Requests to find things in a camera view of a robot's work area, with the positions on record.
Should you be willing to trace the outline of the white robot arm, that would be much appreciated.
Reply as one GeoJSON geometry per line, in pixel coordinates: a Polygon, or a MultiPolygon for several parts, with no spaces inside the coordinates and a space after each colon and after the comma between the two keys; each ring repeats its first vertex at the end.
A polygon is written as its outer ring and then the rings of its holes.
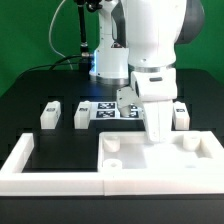
{"type": "Polygon", "coordinates": [[[99,13],[100,43],[90,78],[120,85],[117,106],[124,116],[135,104],[143,109],[147,137],[162,142],[171,132],[177,98],[177,44],[201,32],[201,0],[86,0],[99,13]]]}

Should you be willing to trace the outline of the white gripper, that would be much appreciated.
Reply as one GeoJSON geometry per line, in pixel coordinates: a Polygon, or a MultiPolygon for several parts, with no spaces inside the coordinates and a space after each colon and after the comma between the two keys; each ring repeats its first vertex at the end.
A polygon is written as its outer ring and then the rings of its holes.
{"type": "Polygon", "coordinates": [[[155,73],[131,73],[131,87],[143,109],[144,126],[150,142],[164,142],[171,132],[173,100],[177,98],[176,69],[155,73]]]}

